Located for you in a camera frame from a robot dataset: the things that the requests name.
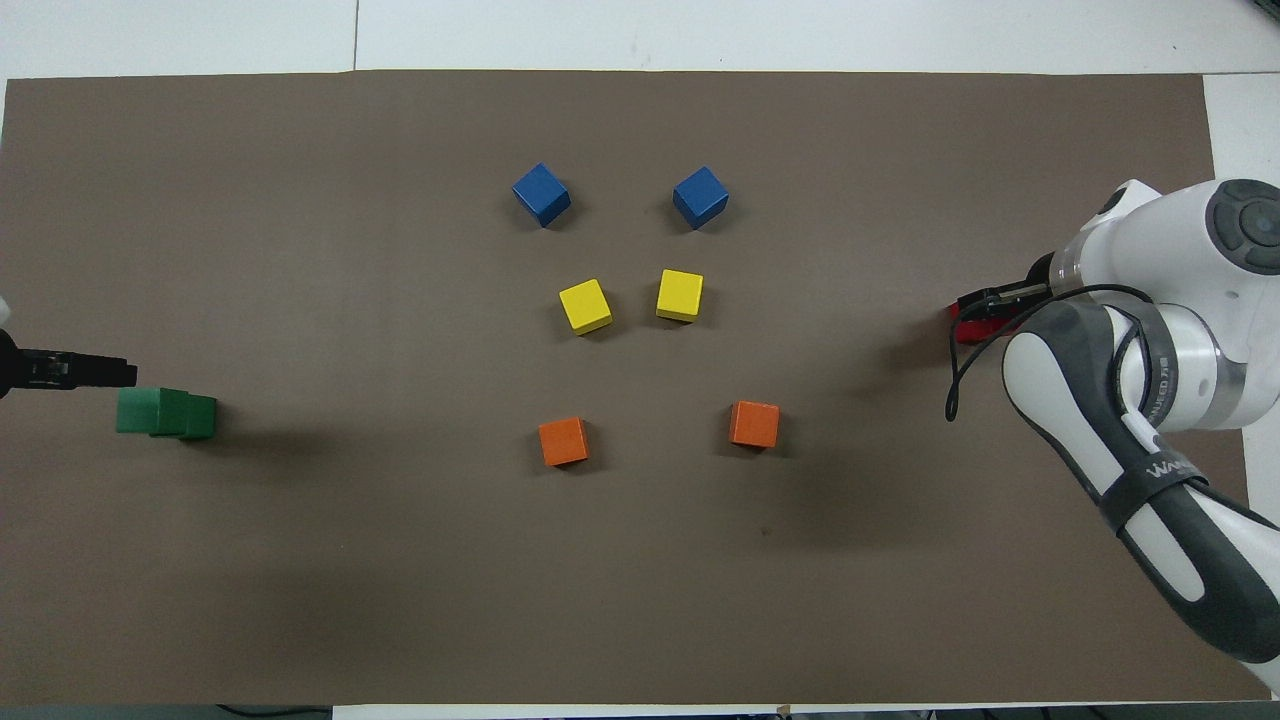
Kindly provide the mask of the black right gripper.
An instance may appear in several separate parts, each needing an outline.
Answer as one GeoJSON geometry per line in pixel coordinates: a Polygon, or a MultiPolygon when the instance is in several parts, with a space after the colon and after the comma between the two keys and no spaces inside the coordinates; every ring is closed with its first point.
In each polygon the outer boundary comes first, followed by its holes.
{"type": "Polygon", "coordinates": [[[1030,305],[1053,297],[1056,252],[1037,259],[1021,284],[1002,284],[965,293],[957,299],[957,322],[1009,324],[1030,305]]]}

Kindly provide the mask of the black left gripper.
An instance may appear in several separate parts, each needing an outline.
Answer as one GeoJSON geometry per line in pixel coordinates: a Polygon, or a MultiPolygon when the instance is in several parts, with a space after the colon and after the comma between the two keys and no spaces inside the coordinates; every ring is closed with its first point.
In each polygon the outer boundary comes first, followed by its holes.
{"type": "Polygon", "coordinates": [[[134,387],[137,377],[137,366],[124,357],[20,348],[1,329],[1,398],[14,389],[134,387]],[[44,363],[52,374],[44,377],[44,363]]]}

